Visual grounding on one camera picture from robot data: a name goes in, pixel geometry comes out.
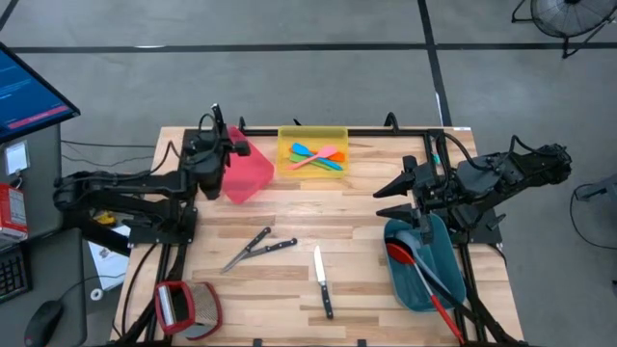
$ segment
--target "computer monitor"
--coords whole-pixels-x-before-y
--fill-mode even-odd
[[[79,115],[75,105],[0,42],[0,144]]]

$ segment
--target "pink spatula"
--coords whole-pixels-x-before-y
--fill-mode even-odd
[[[296,170],[298,168],[300,168],[301,166],[305,165],[306,163],[315,160],[317,158],[328,158],[329,156],[335,154],[337,152],[336,147],[334,146],[323,146],[321,149],[319,149],[319,151],[317,152],[317,154],[311,156],[310,158],[307,158],[299,163],[296,163],[294,165],[290,165],[287,168],[289,170]]]

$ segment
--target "wooden tabletop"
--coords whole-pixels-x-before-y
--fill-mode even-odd
[[[161,160],[168,141],[180,148],[185,128],[164,127],[153,163]],[[468,129],[446,128],[476,154]],[[277,138],[249,139],[273,163]],[[463,160],[448,146],[452,165]],[[208,201],[199,192],[199,222],[188,248],[184,279],[209,281],[223,307],[224,324],[212,336],[175,345],[252,345],[262,338],[270,345],[454,345],[456,339],[437,313],[414,313],[400,306],[392,294],[383,246],[385,219],[375,211],[409,202],[407,197],[373,199],[372,194],[397,177],[401,157],[426,161],[418,137],[350,137],[349,174],[342,179],[289,179],[273,181],[249,201],[232,204],[226,197]],[[177,168],[170,155],[158,172]],[[225,266],[264,227],[272,233],[260,245],[298,239],[298,245]],[[325,317],[312,252],[321,248],[335,319]],[[148,245],[131,252],[127,279]],[[145,262],[131,294],[127,325],[139,316],[152,297],[161,247]],[[499,255],[487,246],[469,246],[480,298],[505,331],[523,338],[508,275]],[[122,288],[116,314],[120,327],[128,280]]]

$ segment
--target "yellow plastic bin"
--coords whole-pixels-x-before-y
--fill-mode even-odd
[[[336,162],[343,170],[327,170],[312,164],[306,164],[296,170],[288,167],[294,164],[289,157],[289,150],[298,143],[312,151],[323,146],[334,146],[345,155],[344,162]],[[344,126],[304,126],[290,125],[279,128],[279,149],[277,153],[277,173],[282,177],[297,178],[342,178],[349,170],[349,138]]]

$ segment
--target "concrete floor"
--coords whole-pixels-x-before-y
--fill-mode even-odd
[[[439,43],[559,42],[533,24],[511,24],[516,0],[428,2]],[[0,0],[1,9],[9,0]],[[424,42],[414,0],[20,0],[0,40],[19,46]],[[595,41],[617,41],[608,25]],[[162,125],[193,125],[213,102],[229,122],[439,125],[424,50],[253,53],[23,54],[77,104],[83,117],[63,137],[154,144]],[[506,150],[518,134],[537,147],[557,142],[573,156],[559,186],[528,190],[499,207],[508,272],[528,342],[609,346],[617,341],[617,252],[585,244],[568,216],[578,184],[617,172],[614,150],[617,49],[439,51],[452,123],[474,130],[478,150]],[[64,147],[110,163],[151,149]],[[117,167],[131,172],[148,160]],[[92,166],[63,163],[65,173]],[[604,198],[578,203],[590,239],[617,246],[617,217]],[[118,293],[89,307],[88,344],[109,336]]]

